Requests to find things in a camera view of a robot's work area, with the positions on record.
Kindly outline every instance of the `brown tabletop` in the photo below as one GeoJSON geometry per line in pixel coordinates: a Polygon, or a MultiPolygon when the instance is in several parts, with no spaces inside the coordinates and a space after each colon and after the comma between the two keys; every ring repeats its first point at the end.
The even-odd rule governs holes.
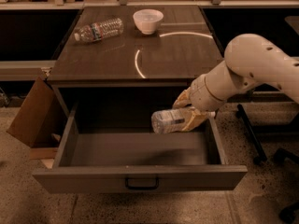
{"type": "Polygon", "coordinates": [[[96,83],[194,79],[222,57],[197,6],[150,7],[164,20],[153,35],[137,30],[133,14],[147,7],[85,7],[55,64],[49,82],[96,83]],[[121,18],[122,35],[100,42],[77,42],[74,33],[95,21],[121,18]]]}

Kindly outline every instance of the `open drawer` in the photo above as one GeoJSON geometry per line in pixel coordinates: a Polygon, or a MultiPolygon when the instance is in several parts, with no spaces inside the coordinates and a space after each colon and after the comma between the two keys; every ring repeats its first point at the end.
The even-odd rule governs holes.
{"type": "Polygon", "coordinates": [[[51,169],[33,175],[49,192],[234,189],[246,166],[226,163],[214,119],[189,133],[156,134],[152,112],[182,88],[82,89],[51,169]]]}

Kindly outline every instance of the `bottle cap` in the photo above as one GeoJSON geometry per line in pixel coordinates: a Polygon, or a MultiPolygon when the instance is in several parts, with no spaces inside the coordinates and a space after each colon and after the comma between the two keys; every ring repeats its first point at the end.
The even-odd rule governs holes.
{"type": "Polygon", "coordinates": [[[79,34],[75,33],[74,36],[75,36],[75,39],[76,39],[77,41],[80,40],[80,35],[79,35],[79,34]]]}

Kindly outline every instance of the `white robotic arm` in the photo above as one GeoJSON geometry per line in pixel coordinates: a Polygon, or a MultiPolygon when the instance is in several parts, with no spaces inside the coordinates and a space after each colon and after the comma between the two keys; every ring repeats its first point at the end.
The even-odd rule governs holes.
{"type": "Polygon", "coordinates": [[[200,111],[215,111],[228,98],[263,83],[299,103],[299,61],[259,35],[239,35],[228,44],[224,61],[195,79],[173,107],[191,104],[200,111]]]}

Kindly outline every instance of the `brown box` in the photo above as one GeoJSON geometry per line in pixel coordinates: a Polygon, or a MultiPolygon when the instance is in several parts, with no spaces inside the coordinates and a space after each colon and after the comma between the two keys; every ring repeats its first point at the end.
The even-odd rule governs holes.
{"type": "Polygon", "coordinates": [[[53,90],[38,78],[7,132],[28,147],[55,147],[51,134],[63,134],[66,116],[53,90]]]}

